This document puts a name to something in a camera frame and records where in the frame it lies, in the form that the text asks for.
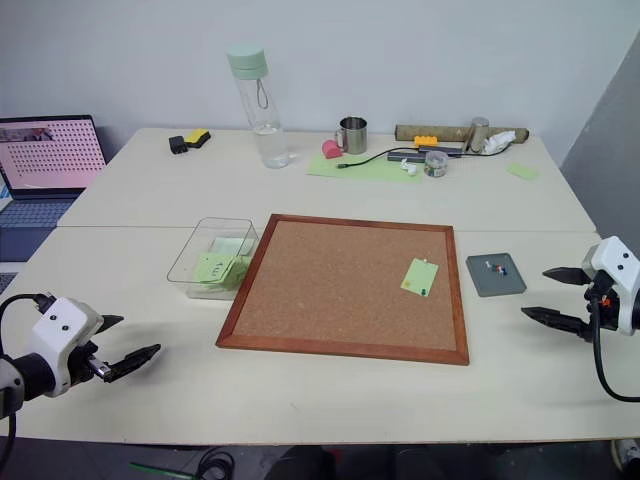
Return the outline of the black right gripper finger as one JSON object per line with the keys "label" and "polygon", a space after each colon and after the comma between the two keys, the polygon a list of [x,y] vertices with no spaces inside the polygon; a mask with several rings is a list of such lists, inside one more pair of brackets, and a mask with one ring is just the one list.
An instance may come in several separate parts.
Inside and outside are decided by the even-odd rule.
{"label": "black right gripper finger", "polygon": [[559,310],[545,307],[522,307],[521,312],[546,327],[575,334],[588,343],[593,340],[591,326],[578,317],[565,315]]}
{"label": "black right gripper finger", "polygon": [[542,272],[542,275],[560,283],[585,285],[586,273],[577,267],[555,267]]}

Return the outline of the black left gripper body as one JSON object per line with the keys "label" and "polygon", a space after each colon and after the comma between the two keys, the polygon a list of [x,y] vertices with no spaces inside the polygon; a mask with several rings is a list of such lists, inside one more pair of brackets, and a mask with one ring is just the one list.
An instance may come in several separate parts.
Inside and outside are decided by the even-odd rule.
{"label": "black left gripper body", "polygon": [[98,346],[92,341],[77,346],[71,351],[67,361],[71,386],[87,382],[94,376],[99,377],[105,383],[113,381],[111,366],[97,358],[97,351]]}

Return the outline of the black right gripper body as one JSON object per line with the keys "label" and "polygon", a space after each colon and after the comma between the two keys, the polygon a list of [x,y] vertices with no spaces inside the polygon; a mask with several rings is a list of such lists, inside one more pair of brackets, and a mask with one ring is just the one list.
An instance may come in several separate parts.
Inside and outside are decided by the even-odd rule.
{"label": "black right gripper body", "polygon": [[593,341],[592,326],[595,313],[599,314],[599,325],[601,328],[616,331],[619,323],[620,300],[617,292],[613,288],[613,280],[607,273],[604,273],[605,279],[600,282],[597,280],[598,276],[599,273],[595,270],[582,270],[582,281],[587,285],[584,299],[587,302],[586,309],[589,313],[589,321],[583,328],[581,338],[588,343]]}

